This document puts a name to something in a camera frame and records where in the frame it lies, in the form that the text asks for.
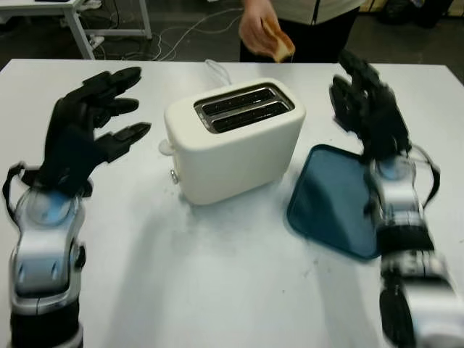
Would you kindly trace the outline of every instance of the gray floor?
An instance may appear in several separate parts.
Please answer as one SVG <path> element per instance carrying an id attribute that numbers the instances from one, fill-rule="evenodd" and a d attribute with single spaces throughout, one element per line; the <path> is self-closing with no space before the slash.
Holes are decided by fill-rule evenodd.
<path id="1" fill-rule="evenodd" d="M 84 13 L 84 26 L 105 28 L 111 25 L 106 18 L 114 12 L 111 1 L 107 7 Z M 162 53 L 158 55 L 158 39 L 151 42 L 140 39 L 108 39 L 103 48 L 107 59 L 153 59 L 165 56 L 185 33 L 188 26 L 224 9 L 239 7 L 238 0 L 149 0 L 152 30 L 160 33 L 165 28 L 183 26 L 166 31 L 162 38 Z M 138 2 L 121 1 L 120 26 L 137 28 Z M 226 28 L 239 16 L 238 11 L 211 17 L 197 27 L 208 33 L 192 31 L 166 57 L 169 60 L 199 61 L 206 58 L 222 62 L 239 59 L 238 21 L 222 33 L 210 33 Z M 387 26 L 377 22 L 371 14 L 360 14 L 349 37 L 347 48 L 371 62 L 419 63 L 447 65 L 464 83 L 464 19 L 444 18 L 432 30 L 414 24 Z M 96 50 L 102 59 L 101 49 Z M 79 59 L 80 54 L 69 29 L 59 26 L 58 18 L 34 17 L 31 22 L 20 20 L 11 31 L 0 31 L 0 68 L 11 58 L 68 58 Z"/>

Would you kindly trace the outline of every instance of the white desk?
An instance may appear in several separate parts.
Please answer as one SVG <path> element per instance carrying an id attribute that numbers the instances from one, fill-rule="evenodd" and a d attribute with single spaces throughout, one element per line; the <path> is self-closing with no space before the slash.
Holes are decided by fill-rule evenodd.
<path id="1" fill-rule="evenodd" d="M 11 61 L 0 72 L 0 176 L 19 160 L 41 163 L 59 97 L 102 70 L 134 64 Z M 284 218 L 312 146 L 360 151 L 355 137 L 332 121 L 328 86 L 341 68 L 224 64 L 233 81 L 282 80 L 305 103 L 307 119 L 281 181 L 191 207 L 171 182 L 171 159 L 157 150 L 165 138 L 163 111 L 178 98 L 218 85 L 202 63 L 139 65 L 143 79 L 127 92 L 140 100 L 139 110 L 104 131 L 138 121 L 151 122 L 152 129 L 129 154 L 94 172 L 80 232 L 87 247 L 80 296 L 86 347 L 388 347 L 378 312 L 378 260 L 360 264 L 305 241 Z M 464 88 L 446 67 L 376 67 L 396 91 L 411 139 L 442 169 L 442 187 L 426 213 L 464 294 Z M 17 199 L 20 190 L 15 193 Z M 6 341 L 8 260 L 17 239 L 6 212 L 0 231 L 0 338 Z"/>
<path id="2" fill-rule="evenodd" d="M 88 43 L 86 34 L 100 36 L 145 36 L 152 39 L 152 29 L 145 0 L 139 0 L 144 29 L 103 29 L 84 30 L 76 12 L 83 0 L 68 2 L 36 2 L 34 0 L 0 0 L 0 14 L 12 16 L 56 16 L 64 15 L 70 26 L 72 36 L 84 59 L 95 59 L 93 49 Z"/>

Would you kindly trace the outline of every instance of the slice of bread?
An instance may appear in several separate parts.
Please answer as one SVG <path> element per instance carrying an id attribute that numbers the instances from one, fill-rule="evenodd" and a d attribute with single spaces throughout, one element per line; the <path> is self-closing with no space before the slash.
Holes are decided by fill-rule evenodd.
<path id="1" fill-rule="evenodd" d="M 277 40 L 278 45 L 273 52 L 275 62 L 280 63 L 284 61 L 285 58 L 293 56 L 295 53 L 295 45 L 274 20 L 270 20 L 269 18 L 262 20 L 262 27 L 268 36 Z"/>

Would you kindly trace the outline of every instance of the white toaster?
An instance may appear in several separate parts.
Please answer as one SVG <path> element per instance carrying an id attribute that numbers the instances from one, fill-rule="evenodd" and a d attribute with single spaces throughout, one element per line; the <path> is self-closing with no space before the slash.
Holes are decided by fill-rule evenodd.
<path id="1" fill-rule="evenodd" d="M 280 178 L 305 114 L 274 79 L 215 89 L 167 108 L 163 153 L 173 155 L 171 175 L 185 197 L 211 204 Z"/>

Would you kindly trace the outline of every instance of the robotic hand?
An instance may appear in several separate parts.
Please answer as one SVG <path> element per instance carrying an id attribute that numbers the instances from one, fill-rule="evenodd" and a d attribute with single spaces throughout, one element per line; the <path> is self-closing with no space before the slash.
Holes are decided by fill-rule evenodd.
<path id="1" fill-rule="evenodd" d="M 45 155 L 39 169 L 18 164 L 9 170 L 3 194 L 20 240 L 10 260 L 11 329 L 14 348 L 83 346 L 79 324 L 80 272 L 86 251 L 78 241 L 92 170 L 126 154 L 145 136 L 148 123 L 137 123 L 97 140 L 94 128 L 111 117 L 138 108 L 118 95 L 141 79 L 132 67 L 103 72 L 60 99 L 51 116 Z M 16 208 L 9 203 L 11 180 L 20 175 L 30 188 Z"/>
<path id="2" fill-rule="evenodd" d="M 393 91 L 367 62 L 343 51 L 340 64 L 352 82 L 336 76 L 330 87 L 335 121 L 364 145 L 369 213 L 381 253 L 382 326 L 396 347 L 464 347 L 464 305 L 434 251 L 423 208 L 438 191 L 439 170 L 428 155 L 434 186 L 421 204 L 408 132 Z"/>

